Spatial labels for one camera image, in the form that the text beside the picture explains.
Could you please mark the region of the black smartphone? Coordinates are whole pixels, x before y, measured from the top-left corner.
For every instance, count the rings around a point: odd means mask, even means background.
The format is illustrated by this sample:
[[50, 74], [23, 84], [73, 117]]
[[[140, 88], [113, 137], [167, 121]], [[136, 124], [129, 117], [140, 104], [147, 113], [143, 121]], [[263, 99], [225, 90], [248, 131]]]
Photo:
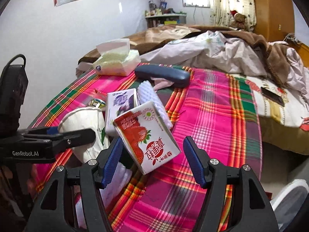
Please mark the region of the black smartphone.
[[285, 106], [285, 103], [283, 101], [283, 98], [271, 91], [269, 91], [268, 89], [261, 87], [261, 93], [263, 96], [265, 96], [266, 98], [276, 102], [277, 104], [281, 105], [281, 106]]

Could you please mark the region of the floral mattress sheet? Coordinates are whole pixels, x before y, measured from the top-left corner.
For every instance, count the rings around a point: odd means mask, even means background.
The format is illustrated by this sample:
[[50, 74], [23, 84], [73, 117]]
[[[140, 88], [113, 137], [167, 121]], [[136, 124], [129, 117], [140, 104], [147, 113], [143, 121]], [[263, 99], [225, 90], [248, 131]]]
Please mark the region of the floral mattress sheet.
[[[281, 89], [266, 78], [235, 74], [250, 86], [257, 104], [262, 141], [283, 150], [308, 155], [308, 103], [300, 93]], [[266, 98], [261, 87], [281, 96], [285, 106]]]

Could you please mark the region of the cream canvas tote bag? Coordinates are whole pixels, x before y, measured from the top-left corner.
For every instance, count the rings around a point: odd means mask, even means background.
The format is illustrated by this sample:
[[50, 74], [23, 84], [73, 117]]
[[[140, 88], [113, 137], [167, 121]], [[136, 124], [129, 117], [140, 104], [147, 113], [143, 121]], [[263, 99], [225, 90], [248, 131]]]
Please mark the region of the cream canvas tote bag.
[[[58, 132], [73, 135], [78, 139], [70, 145], [81, 163], [96, 159], [101, 151], [110, 146], [110, 139], [105, 134], [103, 111], [100, 108], [81, 107], [67, 113], [59, 123]], [[131, 176], [132, 170], [118, 162], [111, 183], [99, 190], [106, 208], [110, 208]]]

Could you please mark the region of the red strawberry milk carton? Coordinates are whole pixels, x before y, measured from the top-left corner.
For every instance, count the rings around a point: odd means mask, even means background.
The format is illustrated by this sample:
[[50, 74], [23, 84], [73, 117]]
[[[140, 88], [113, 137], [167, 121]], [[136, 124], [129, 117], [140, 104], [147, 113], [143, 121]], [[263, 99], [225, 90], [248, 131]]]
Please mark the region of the red strawberry milk carton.
[[113, 124], [143, 175], [181, 153], [153, 102], [148, 101], [128, 110], [119, 115]]

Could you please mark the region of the wooden headboard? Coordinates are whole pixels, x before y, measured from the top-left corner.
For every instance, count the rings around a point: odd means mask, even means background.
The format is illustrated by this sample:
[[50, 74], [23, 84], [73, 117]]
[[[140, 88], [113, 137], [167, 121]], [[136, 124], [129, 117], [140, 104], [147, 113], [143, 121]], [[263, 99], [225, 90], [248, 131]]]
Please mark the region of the wooden headboard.
[[296, 38], [293, 35], [290, 35], [286, 38], [286, 42], [288, 45], [292, 48], [294, 48], [299, 56], [301, 57], [304, 66], [308, 68], [308, 62], [309, 62], [309, 48], [306, 44], [296, 40]]

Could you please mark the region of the cluttered wall shelf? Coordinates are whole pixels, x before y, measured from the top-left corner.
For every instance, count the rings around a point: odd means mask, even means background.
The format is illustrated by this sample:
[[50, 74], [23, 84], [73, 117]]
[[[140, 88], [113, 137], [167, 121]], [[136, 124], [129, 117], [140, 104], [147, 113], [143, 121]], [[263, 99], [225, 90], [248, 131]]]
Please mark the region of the cluttered wall shelf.
[[149, 2], [150, 10], [144, 12], [148, 28], [164, 25], [186, 24], [186, 13], [176, 13], [174, 9], [167, 8], [167, 2], [160, 2], [156, 7], [153, 1]]

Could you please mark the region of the brown teddy bear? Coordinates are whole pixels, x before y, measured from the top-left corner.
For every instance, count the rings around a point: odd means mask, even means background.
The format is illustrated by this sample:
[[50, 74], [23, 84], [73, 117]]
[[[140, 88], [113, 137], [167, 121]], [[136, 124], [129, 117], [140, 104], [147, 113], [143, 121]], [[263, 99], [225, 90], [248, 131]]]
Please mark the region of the brown teddy bear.
[[237, 12], [236, 10], [231, 10], [230, 14], [232, 16], [232, 20], [230, 22], [230, 27], [236, 28], [237, 30], [248, 30], [246, 16]]

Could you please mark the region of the pale floral duvet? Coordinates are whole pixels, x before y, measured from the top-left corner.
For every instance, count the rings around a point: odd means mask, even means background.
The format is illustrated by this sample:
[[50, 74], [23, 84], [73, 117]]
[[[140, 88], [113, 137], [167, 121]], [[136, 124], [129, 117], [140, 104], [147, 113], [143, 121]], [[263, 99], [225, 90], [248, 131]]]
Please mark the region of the pale floral duvet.
[[[286, 58], [291, 67], [287, 85], [283, 87], [298, 91], [308, 99], [308, 69], [305, 68], [297, 51], [282, 42], [269, 44], [283, 44], [288, 48]], [[159, 49], [142, 54], [141, 59], [145, 62], [182, 64], [194, 68], [217, 69], [231, 74], [271, 79], [270, 73], [263, 66], [261, 51], [253, 50], [241, 39], [229, 40], [218, 31], [208, 30], [197, 37], [174, 40]]]

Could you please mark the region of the yellow tissue pack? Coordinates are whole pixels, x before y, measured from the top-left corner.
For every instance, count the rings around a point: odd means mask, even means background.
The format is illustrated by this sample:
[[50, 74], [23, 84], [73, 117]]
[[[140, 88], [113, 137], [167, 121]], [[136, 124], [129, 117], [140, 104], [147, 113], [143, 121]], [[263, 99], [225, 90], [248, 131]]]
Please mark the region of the yellow tissue pack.
[[138, 50], [130, 48], [128, 38], [115, 39], [96, 46], [100, 57], [93, 63], [98, 75], [117, 75], [126, 77], [140, 64]]

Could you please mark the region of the brown fleece blanket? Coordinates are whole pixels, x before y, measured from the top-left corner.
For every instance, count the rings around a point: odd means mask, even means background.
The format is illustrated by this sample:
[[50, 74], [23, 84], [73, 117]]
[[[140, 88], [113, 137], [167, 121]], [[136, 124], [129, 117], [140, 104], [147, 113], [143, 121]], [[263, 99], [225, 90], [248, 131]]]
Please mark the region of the brown fleece blanket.
[[232, 30], [222, 26], [180, 24], [152, 27], [144, 32], [127, 36], [127, 38], [130, 40], [130, 46], [138, 50], [142, 55], [165, 46], [176, 40], [177, 37], [181, 40], [186, 40], [191, 37], [197, 37], [208, 30], [213, 32], [218, 31], [229, 40], [232, 38], [241, 39], [253, 50], [261, 51], [263, 66], [270, 73], [271, 79], [280, 87], [287, 85], [291, 67], [286, 58], [288, 48], [278, 43], [271, 45], [267, 43], [265, 37], [262, 35], [247, 31]]

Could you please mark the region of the floral patterned curtain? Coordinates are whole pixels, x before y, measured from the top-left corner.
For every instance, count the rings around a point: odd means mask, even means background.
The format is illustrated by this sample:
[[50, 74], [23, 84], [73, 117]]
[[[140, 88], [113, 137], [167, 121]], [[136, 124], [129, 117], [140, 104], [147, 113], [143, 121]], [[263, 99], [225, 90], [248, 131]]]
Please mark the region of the floral patterned curtain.
[[210, 8], [210, 20], [215, 26], [230, 26], [233, 21], [233, 10], [246, 17], [247, 29], [252, 30], [257, 23], [254, 0], [210, 0]]

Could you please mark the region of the white trash basin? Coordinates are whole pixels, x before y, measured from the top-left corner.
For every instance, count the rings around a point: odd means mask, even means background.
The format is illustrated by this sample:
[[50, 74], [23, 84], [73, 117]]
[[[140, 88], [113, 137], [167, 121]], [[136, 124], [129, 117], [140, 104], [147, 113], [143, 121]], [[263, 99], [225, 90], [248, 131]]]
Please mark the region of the white trash basin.
[[292, 223], [307, 196], [307, 182], [303, 179], [295, 179], [270, 201], [277, 219], [279, 231], [284, 231]]

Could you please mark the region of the dark blue glasses case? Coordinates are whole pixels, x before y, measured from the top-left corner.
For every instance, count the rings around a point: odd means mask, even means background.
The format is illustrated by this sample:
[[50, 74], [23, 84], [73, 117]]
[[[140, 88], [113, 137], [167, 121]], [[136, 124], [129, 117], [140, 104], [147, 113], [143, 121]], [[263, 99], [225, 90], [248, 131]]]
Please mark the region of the dark blue glasses case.
[[178, 68], [143, 64], [135, 68], [134, 73], [136, 77], [145, 80], [164, 78], [173, 82], [174, 87], [177, 88], [185, 88], [190, 84], [190, 73]]

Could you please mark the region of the purple blueberry milk carton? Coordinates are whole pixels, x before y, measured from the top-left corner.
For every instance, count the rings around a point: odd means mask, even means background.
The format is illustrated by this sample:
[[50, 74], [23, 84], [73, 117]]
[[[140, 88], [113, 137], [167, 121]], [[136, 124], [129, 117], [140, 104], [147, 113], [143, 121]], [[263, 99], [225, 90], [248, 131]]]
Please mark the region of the purple blueberry milk carton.
[[107, 106], [105, 109], [105, 132], [108, 136], [116, 137], [117, 132], [113, 124], [121, 114], [138, 106], [136, 89], [110, 92], [107, 94]]

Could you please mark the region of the pink lens cloth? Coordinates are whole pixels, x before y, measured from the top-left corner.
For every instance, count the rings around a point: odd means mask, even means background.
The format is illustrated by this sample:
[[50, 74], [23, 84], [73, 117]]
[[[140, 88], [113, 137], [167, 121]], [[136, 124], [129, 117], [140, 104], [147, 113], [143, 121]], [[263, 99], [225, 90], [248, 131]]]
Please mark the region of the pink lens cloth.
[[171, 87], [174, 82], [169, 81], [165, 78], [151, 78], [151, 80], [154, 82], [154, 90], [158, 91], [160, 89], [164, 89], [167, 87]]

